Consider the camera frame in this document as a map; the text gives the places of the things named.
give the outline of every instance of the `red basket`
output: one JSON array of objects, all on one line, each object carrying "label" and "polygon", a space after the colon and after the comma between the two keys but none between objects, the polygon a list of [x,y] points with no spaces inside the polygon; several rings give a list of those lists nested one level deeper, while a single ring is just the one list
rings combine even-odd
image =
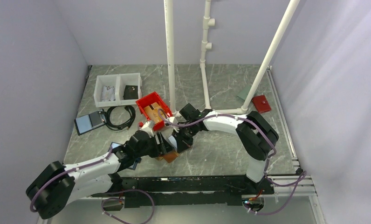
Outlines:
[{"label": "red basket", "polygon": [[[169,117],[173,116],[171,110],[164,103],[164,101],[161,99],[161,97],[159,97],[158,93],[157,92],[152,92],[149,95],[136,100],[136,105],[139,107],[140,112],[147,118],[147,120],[151,120],[151,119],[149,118],[149,116],[144,111],[144,108],[147,107],[148,105],[153,104],[153,103],[157,103],[158,105],[160,105],[167,116],[169,116]],[[160,121],[160,122],[158,122],[154,125],[153,130],[156,131],[156,130],[159,130],[163,127],[164,127],[164,122]]]}]

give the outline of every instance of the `black cable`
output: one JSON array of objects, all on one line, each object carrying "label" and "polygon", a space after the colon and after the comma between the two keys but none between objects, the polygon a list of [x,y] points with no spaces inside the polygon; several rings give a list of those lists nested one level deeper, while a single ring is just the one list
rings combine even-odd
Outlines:
[{"label": "black cable", "polygon": [[112,106],[110,107],[106,112],[105,111],[102,111],[100,113],[102,113],[105,118],[106,118],[106,123],[105,125],[112,131],[121,131],[123,130],[124,128],[127,128],[129,129],[131,127],[131,125],[133,124],[133,122],[135,121],[135,117],[136,117],[136,111],[135,111],[135,108],[133,108],[133,106],[125,106],[125,109],[126,111],[129,113],[130,115],[130,118],[128,120],[126,120],[124,123],[122,124],[119,124],[119,125],[115,125],[113,124],[111,121],[110,121],[110,115],[111,115],[111,112],[114,110],[114,108],[116,108],[118,106]]}]

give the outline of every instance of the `marble floor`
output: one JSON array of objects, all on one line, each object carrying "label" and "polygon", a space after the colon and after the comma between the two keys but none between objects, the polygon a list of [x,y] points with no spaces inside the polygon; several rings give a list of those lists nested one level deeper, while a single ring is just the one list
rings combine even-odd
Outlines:
[{"label": "marble floor", "polygon": [[[210,102],[213,109],[234,109],[243,104],[236,97],[240,90],[250,85],[259,69],[259,65],[208,64],[206,75]],[[156,91],[169,105],[169,84],[166,65],[98,65],[93,66],[79,106],[78,117],[97,110],[93,93],[97,75],[120,73],[140,73],[142,78],[142,95]],[[176,108],[180,110],[187,103],[203,110],[205,107],[201,72],[198,64],[181,64],[175,66]],[[263,117],[279,134],[276,144],[277,155],[271,159],[269,174],[293,174],[286,132],[275,103],[270,80],[265,74],[257,89],[257,95],[264,94],[272,111],[263,113]],[[111,142],[124,143],[137,130],[137,123],[146,121],[137,107],[135,123],[128,131],[113,132],[106,127],[78,136],[74,129],[71,135],[64,163],[77,163],[104,154]],[[116,108],[112,112],[113,123],[122,123],[128,119],[128,112]],[[174,162],[166,163],[145,156],[135,171],[123,170],[123,177],[146,176],[199,176],[199,175],[238,175],[245,174],[248,154],[238,136],[221,132],[201,132],[194,137],[194,145],[183,152]]]}]

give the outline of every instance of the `cardboard box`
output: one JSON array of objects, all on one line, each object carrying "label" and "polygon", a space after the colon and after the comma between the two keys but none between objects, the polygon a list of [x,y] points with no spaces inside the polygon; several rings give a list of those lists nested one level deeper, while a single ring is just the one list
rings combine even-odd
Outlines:
[{"label": "cardboard box", "polygon": [[162,107],[158,103],[152,103],[151,105],[148,105],[147,107],[143,108],[148,117],[153,120],[156,124],[162,119],[158,115],[158,109],[162,109]]}]

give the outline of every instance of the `white wall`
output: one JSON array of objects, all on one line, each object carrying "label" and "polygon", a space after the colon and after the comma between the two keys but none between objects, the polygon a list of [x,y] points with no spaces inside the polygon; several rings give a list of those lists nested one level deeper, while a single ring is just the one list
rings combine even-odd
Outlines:
[{"label": "white wall", "polygon": [[[55,0],[89,64],[166,63],[164,0]],[[174,0],[175,62],[199,63],[204,0]],[[289,0],[212,0],[207,63],[262,62]]]},{"label": "white wall", "polygon": [[273,68],[328,223],[371,223],[371,0],[302,1]]},{"label": "white wall", "polygon": [[62,160],[87,64],[51,0],[0,0],[0,224],[34,224],[25,194]]}]

